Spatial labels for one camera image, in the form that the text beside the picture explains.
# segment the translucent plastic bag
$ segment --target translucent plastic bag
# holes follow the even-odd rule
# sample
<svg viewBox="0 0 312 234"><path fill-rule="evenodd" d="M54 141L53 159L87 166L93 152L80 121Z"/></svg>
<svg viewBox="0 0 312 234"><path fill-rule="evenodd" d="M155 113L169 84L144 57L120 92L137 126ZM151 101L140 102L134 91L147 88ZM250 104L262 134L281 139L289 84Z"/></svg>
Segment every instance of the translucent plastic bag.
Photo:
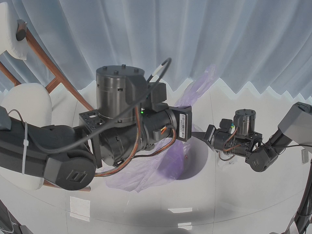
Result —
<svg viewBox="0 0 312 234"><path fill-rule="evenodd" d="M193 106L213 84L215 65L210 65L204 74L192 82L178 99L175 107ZM169 138L159 141L152 151L141 151L140 154L151 153L170 142ZM117 174L103 178L111 188L140 192L150 186L165 185L176 180L183 172L184 154L190 146L177 140L168 150L149 158L133 159L128 166Z"/></svg>

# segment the floor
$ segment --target floor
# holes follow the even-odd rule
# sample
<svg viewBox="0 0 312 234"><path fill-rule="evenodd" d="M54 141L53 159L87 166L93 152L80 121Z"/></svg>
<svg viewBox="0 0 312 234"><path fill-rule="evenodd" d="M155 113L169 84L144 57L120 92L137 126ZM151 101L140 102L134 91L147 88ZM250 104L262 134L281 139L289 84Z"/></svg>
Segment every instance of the floor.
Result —
<svg viewBox="0 0 312 234"><path fill-rule="evenodd" d="M167 102L173 105L190 82L175 92L168 88ZM81 94L96 107L95 82ZM87 111L62 85L51 99L53 124L75 127L78 114ZM280 96L270 87L260 95L250 83L234 94L219 79L193 106L193 123L206 130L222 118L232 119L237 109L250 108L257 112L255 129L266 141L297 101L304 99ZM102 178L92 181L89 193L49 187L24 191L0 177L0 199L34 234L281 233L298 208L309 172L309 163L301 164L301 149L287 149L263 173L239 157L224 165L209 150L197 176L140 193L108 188Z"/></svg>

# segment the clear plastic object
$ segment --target clear plastic object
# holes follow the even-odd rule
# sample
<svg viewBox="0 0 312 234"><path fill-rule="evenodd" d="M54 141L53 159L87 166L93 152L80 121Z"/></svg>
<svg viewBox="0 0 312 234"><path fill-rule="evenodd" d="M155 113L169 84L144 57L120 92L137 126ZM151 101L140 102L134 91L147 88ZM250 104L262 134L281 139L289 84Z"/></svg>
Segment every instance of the clear plastic object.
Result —
<svg viewBox="0 0 312 234"><path fill-rule="evenodd" d="M193 106L213 84L215 80L215 65L210 65L203 75L192 82L177 100L175 107ZM140 154L158 150L170 141L163 139L155 145L152 151L141 151ZM133 159L128 166L117 174L103 178L106 185L125 191L140 192L151 186L165 185L176 180L183 172L184 154L190 146L177 140L168 150L149 158Z"/></svg>

